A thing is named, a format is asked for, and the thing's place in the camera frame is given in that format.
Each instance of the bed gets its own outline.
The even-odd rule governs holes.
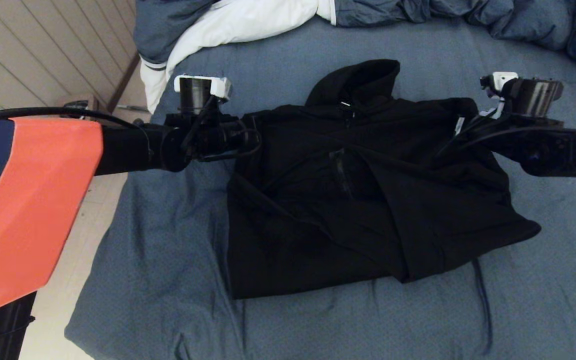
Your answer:
[[[379,20],[379,13],[372,20],[349,16],[350,3],[336,2],[337,24],[356,26],[352,19],[363,19],[364,27],[333,27],[315,17],[278,36],[204,48],[178,64],[174,75],[228,77],[233,92],[222,111],[242,116],[304,104],[323,76],[372,59],[400,61],[396,98],[467,97],[480,110],[493,105],[479,87],[480,76],[515,71],[561,80],[564,95],[550,117],[576,128],[576,48],[562,47],[557,38],[565,28],[543,36],[535,29],[544,24],[521,18],[528,15],[519,10],[514,21],[533,30],[533,38],[464,21],[471,12],[460,6],[486,1],[434,1],[432,18],[419,21],[413,15],[425,9],[400,6],[407,21],[391,18],[393,25],[372,27],[389,21]],[[576,9],[576,2],[554,1],[553,14],[563,3]],[[157,16],[164,15],[149,14],[152,22]],[[187,18],[192,23],[198,15]],[[170,28],[154,31],[167,34]],[[172,87],[166,85],[154,123],[177,111]],[[510,177],[515,209],[542,231],[480,258],[491,334],[471,266],[409,284],[379,278],[232,300],[225,261],[233,162],[223,161],[128,176],[66,337],[98,360],[576,359],[576,178],[531,177],[514,162],[498,161]]]

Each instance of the zipper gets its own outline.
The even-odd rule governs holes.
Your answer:
[[[355,200],[353,191],[350,187],[350,181],[348,180],[348,176],[346,176],[346,171],[344,169],[344,153],[345,149],[342,148],[341,150],[330,152],[329,157],[333,161],[336,178],[341,186],[341,191],[348,196],[349,200]]]

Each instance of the wooden wall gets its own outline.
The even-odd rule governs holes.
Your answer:
[[[131,60],[135,0],[0,0],[0,109],[92,93],[105,105]]]

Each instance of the wooden floor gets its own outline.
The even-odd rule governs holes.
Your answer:
[[[146,105],[139,67],[133,73],[119,104]],[[117,109],[115,116],[126,121],[142,118],[144,112]],[[90,360],[84,351],[64,337],[64,328],[90,273],[99,242],[110,225],[119,195],[126,182],[125,173],[94,177],[77,219],[50,281],[37,292],[32,308],[36,321],[28,326],[21,360]]]

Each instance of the black cable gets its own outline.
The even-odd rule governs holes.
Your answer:
[[[492,349],[492,315],[490,314],[490,303],[488,299],[488,294],[486,292],[486,285],[484,284],[484,277],[482,275],[482,265],[480,265],[479,259],[474,259],[472,261],[472,267],[475,269],[475,280],[477,282],[477,293],[479,299],[481,300],[481,305],[484,310],[484,321],[486,322],[486,347],[484,348],[484,355],[490,353]]]
[[[507,134],[513,134],[513,133],[521,133],[521,132],[539,132],[539,131],[544,131],[544,132],[560,132],[560,133],[567,133],[569,132],[568,129],[563,129],[563,128],[557,128],[557,127],[552,127],[552,126],[526,126],[526,127],[514,127],[512,129],[508,129],[508,130],[501,130],[498,132],[493,132],[492,134],[488,134],[486,136],[482,136],[479,137],[477,139],[474,139],[473,141],[469,141],[465,144],[463,144],[462,146],[460,146],[457,150],[461,151],[464,150],[465,148],[468,148],[470,146],[473,146],[479,142],[482,141],[486,141],[487,139],[491,139],[494,137],[498,137],[500,135],[507,135]]]
[[[2,337],[7,337],[8,335],[17,333],[18,331],[22,331],[22,330],[24,330],[25,328],[28,328],[28,326],[30,325],[30,323],[32,323],[33,321],[35,321],[35,317],[34,317],[34,316],[28,317],[28,322],[26,322],[25,324],[19,326],[18,328],[14,328],[13,330],[0,333],[0,338],[2,338]]]
[[[0,120],[10,119],[12,117],[60,116],[60,115],[94,117],[97,119],[110,121],[110,123],[115,123],[117,125],[121,125],[126,128],[131,129],[139,128],[137,125],[134,125],[128,121],[122,120],[118,117],[109,114],[104,114],[102,112],[92,110],[73,109],[70,107],[18,107],[15,109],[0,110]]]
[[[259,150],[261,148],[261,132],[259,132],[259,130],[257,130],[257,129],[245,129],[245,130],[241,130],[235,134],[238,135],[238,134],[243,134],[243,133],[253,133],[256,135],[258,142],[252,150],[246,151],[246,152],[231,153],[228,155],[213,155],[213,156],[206,156],[206,157],[202,156],[202,157],[199,157],[197,159],[197,161],[203,162],[203,163],[210,163],[210,162],[216,162],[218,160],[236,159],[236,158],[247,157],[248,155],[253,155],[254,153],[257,152],[257,150]]]
[[[492,117],[494,116],[494,114],[496,114],[498,111],[498,109],[494,109],[492,112],[490,112],[489,114],[485,115],[485,116],[481,116],[481,115],[477,115],[475,117],[473,117],[466,125],[466,127],[462,128],[461,131],[458,134],[455,134],[453,137],[450,138],[450,140],[448,140],[448,142],[446,142],[446,144],[444,146],[442,146],[439,151],[437,151],[437,153],[435,153],[434,155],[434,159],[438,159],[439,157],[441,157],[441,155],[444,153],[444,151],[446,151],[448,148],[450,148],[450,146],[453,145],[453,143],[455,143],[455,141],[457,141],[457,139],[461,139],[461,137],[466,136],[466,134],[468,132],[470,132],[471,129],[473,129],[475,126],[479,125],[480,123],[482,123],[483,121],[486,121],[487,119],[492,119]],[[497,123],[499,123],[499,119],[493,119],[494,124],[496,125]]]
[[[195,137],[195,133],[199,130],[199,126],[203,123],[206,116],[208,116],[208,112],[211,111],[210,107],[212,107],[215,101],[217,101],[217,96],[210,95],[208,101],[203,105],[201,112],[197,115],[197,119],[195,119],[194,123],[190,125],[190,130],[188,130],[188,133],[183,138],[183,141],[181,142],[182,150],[185,151],[188,148],[188,144],[190,144],[190,141]]]

